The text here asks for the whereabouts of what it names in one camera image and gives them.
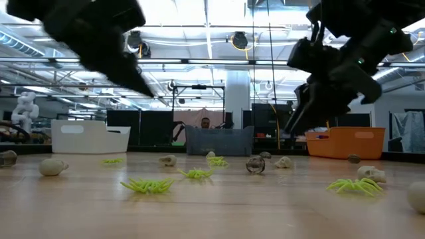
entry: storage bin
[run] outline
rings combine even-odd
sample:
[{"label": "storage bin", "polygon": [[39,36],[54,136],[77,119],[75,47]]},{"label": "storage bin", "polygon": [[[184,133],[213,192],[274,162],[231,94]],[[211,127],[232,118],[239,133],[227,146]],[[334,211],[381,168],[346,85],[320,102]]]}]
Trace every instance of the storage bin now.
[{"label": "storage bin", "polygon": [[307,132],[305,138],[311,156],[347,159],[355,154],[361,159],[380,159],[384,134],[381,127],[332,127],[326,132]]},{"label": "storage bin", "polygon": [[219,156],[250,156],[254,140],[254,126],[244,129],[199,129],[186,125],[188,155],[206,155],[209,151]]},{"label": "storage bin", "polygon": [[131,127],[106,127],[102,121],[52,120],[53,153],[123,153]]}]

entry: green toy spider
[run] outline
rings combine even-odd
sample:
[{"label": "green toy spider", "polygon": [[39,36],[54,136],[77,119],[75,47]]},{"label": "green toy spider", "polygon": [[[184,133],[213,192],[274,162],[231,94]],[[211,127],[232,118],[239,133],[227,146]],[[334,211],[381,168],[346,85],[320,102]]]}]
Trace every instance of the green toy spider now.
[{"label": "green toy spider", "polygon": [[381,193],[383,189],[377,185],[376,182],[370,180],[370,179],[361,179],[356,180],[353,182],[350,179],[338,179],[336,182],[331,183],[329,187],[326,188],[326,190],[338,188],[337,193],[342,193],[345,190],[356,190],[356,191],[363,191],[369,196],[374,197],[375,195],[373,193]]},{"label": "green toy spider", "polygon": [[204,177],[210,177],[213,174],[214,170],[210,170],[210,171],[204,171],[202,169],[196,169],[193,168],[191,170],[189,170],[188,173],[183,172],[182,170],[178,169],[178,172],[180,172],[182,175],[190,178],[190,179],[200,179],[202,176]]},{"label": "green toy spider", "polygon": [[105,159],[102,160],[102,163],[112,164],[112,163],[122,163],[123,159]]},{"label": "green toy spider", "polygon": [[164,193],[174,183],[174,180],[170,178],[166,178],[162,181],[143,180],[142,178],[139,178],[139,181],[132,178],[129,178],[128,180],[130,180],[129,185],[124,182],[120,182],[121,185],[140,193]]},{"label": "green toy spider", "polygon": [[208,157],[207,161],[209,166],[228,166],[228,163],[224,160],[224,157]]}]

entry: person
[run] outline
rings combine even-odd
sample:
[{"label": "person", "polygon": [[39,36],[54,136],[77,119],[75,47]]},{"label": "person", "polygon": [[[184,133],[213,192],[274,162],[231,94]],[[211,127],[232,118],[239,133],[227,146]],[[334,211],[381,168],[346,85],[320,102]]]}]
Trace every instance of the person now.
[{"label": "person", "polygon": [[202,118],[201,120],[201,128],[209,129],[210,128],[210,119],[207,117]]}]

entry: orange plastic bin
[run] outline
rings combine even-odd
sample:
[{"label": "orange plastic bin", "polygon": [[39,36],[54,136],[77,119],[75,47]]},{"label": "orange plastic bin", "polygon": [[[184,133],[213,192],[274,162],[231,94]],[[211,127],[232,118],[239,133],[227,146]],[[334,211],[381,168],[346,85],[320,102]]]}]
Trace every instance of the orange plastic bin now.
[{"label": "orange plastic bin", "polygon": [[355,154],[361,159],[380,159],[384,135],[381,127],[332,127],[327,132],[307,132],[305,138],[311,156],[347,159]]}]

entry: white robot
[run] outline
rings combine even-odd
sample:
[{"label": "white robot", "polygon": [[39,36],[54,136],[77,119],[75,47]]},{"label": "white robot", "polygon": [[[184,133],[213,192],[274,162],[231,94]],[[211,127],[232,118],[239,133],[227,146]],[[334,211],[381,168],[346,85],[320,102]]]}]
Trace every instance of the white robot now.
[{"label": "white robot", "polygon": [[18,105],[12,112],[12,124],[19,124],[27,133],[31,133],[33,119],[39,116],[39,106],[34,104],[34,99],[34,92],[22,92],[18,97]]}]

